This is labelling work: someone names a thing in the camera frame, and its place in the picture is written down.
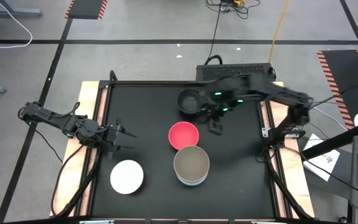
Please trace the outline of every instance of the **black cup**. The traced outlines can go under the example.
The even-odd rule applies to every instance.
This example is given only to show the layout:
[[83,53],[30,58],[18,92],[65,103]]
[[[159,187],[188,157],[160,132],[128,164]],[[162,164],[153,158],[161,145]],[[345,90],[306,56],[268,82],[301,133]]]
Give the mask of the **black cup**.
[[200,93],[194,89],[183,90],[178,95],[177,104],[184,115],[194,116],[201,111]]

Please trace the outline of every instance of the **yellow cable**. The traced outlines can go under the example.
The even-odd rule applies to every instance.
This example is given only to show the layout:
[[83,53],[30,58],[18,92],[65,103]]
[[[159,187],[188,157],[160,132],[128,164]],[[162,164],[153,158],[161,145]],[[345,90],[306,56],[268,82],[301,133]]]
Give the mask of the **yellow cable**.
[[273,38],[273,42],[272,42],[272,48],[270,49],[270,56],[268,58],[269,63],[272,63],[273,51],[274,51],[274,43],[276,42],[278,33],[280,32],[281,23],[284,20],[284,16],[285,16],[285,13],[287,12],[287,7],[288,7],[289,3],[290,3],[290,0],[285,0],[284,10],[283,10],[283,13],[281,14],[280,22],[278,23],[276,33],[274,34],[274,38]]

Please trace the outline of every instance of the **orange and black striped mat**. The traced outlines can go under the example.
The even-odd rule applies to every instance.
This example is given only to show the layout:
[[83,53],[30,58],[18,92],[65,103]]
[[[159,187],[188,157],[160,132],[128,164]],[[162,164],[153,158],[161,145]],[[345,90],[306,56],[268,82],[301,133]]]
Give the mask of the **orange and black striped mat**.
[[66,19],[102,19],[108,0],[71,0]]
[[354,117],[358,113],[358,50],[317,51],[327,82],[348,129],[354,128]]

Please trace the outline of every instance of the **white paper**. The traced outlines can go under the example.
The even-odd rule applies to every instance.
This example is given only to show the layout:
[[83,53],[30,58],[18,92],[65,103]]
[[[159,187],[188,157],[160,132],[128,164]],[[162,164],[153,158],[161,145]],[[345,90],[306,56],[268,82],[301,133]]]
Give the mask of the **white paper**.
[[[319,137],[317,137],[315,134],[312,134],[308,143],[305,146],[304,150],[307,150],[308,148],[317,145],[321,143],[323,140],[321,140]],[[335,164],[338,161],[340,153],[337,150],[332,150],[331,152],[325,153],[321,156],[309,159],[310,162],[312,162],[314,165],[324,169],[325,171],[331,173],[334,170]],[[313,166],[308,161],[303,162],[303,166],[305,166],[307,169],[324,179],[325,181],[328,181],[329,175],[322,171],[321,169]]]

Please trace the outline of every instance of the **concrete floor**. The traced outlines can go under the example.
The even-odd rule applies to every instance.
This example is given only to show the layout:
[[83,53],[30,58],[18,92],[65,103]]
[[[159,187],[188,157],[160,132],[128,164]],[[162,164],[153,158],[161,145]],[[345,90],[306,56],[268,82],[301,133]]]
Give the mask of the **concrete floor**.
[[[43,10],[40,18],[19,19],[33,33],[34,39],[60,39],[69,0],[13,2]],[[358,26],[358,1],[346,2]],[[250,9],[246,21],[235,14],[221,14],[216,38],[271,40],[284,3],[285,0],[264,0],[259,7]],[[115,0],[109,2],[100,21],[74,20],[68,39],[211,39],[216,16],[203,0]],[[28,34],[12,19],[0,19],[0,40],[27,38]],[[339,0],[291,1],[278,39],[357,40]],[[38,100],[56,49],[57,44],[0,49],[0,85],[8,89],[5,95],[0,95],[0,206],[28,130],[17,119],[17,110],[27,101]],[[209,44],[66,44],[45,107],[59,112],[71,110],[81,82],[106,80],[111,69],[120,80],[194,80],[195,68],[204,63],[209,49]],[[316,51],[337,49],[358,49],[358,45],[277,45],[273,58],[277,79],[289,88],[309,93],[315,100],[325,99],[332,93]],[[270,46],[219,44],[214,46],[213,52],[221,55],[224,63],[267,62]],[[342,121],[335,105],[319,107]],[[342,132],[329,118],[314,111],[311,122],[328,136]],[[39,125],[37,129],[63,156],[67,139],[49,126]],[[312,126],[305,129],[322,137]],[[35,134],[5,221],[47,218],[59,168],[60,162],[53,152]],[[346,215],[344,198],[313,186],[309,186],[309,190],[316,217],[334,221]]]

